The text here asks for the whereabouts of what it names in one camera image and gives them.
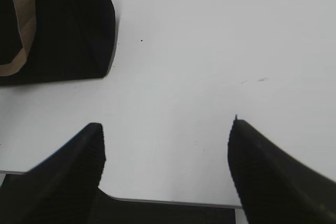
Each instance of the white table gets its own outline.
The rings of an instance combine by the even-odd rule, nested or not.
[[[0,89],[0,171],[26,172],[104,125],[100,188],[128,199],[240,206],[235,114],[336,180],[335,0],[113,0],[103,80]]]

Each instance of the dark spot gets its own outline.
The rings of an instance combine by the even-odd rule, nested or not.
[[[258,81],[260,82],[260,81],[268,81],[268,80],[269,80],[268,77],[264,77],[264,78],[259,79]]]

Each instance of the black fabric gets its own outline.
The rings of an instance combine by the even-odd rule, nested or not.
[[[104,77],[113,60],[112,1],[35,2],[37,31],[28,61],[17,74],[1,77],[0,86]]]
[[[105,160],[102,126],[89,124],[50,158],[0,188],[1,223],[85,223]]]
[[[0,10],[0,65],[5,65],[20,52],[22,42],[13,0],[0,0]]]
[[[1,224],[235,224],[233,209],[125,202],[98,189],[105,162],[100,124],[0,188]]]
[[[119,201],[98,191],[88,224],[234,224],[233,209]]]
[[[228,161],[249,224],[336,223],[336,183],[287,155],[245,121],[234,122]]]

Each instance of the black bag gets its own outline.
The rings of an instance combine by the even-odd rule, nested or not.
[[[0,77],[0,86],[104,77],[113,61],[116,22],[112,1],[34,1],[0,0],[6,10],[0,18],[0,75],[5,76]],[[34,5],[36,33],[29,30],[30,39],[35,35],[30,49],[23,46],[27,44],[23,36],[27,22],[22,20],[34,19]],[[25,48],[27,62],[1,74],[1,67]]]

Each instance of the tan strap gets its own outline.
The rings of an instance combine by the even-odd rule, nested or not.
[[[13,0],[23,48],[9,64],[0,65],[0,76],[17,73],[27,61],[36,32],[35,0]]]

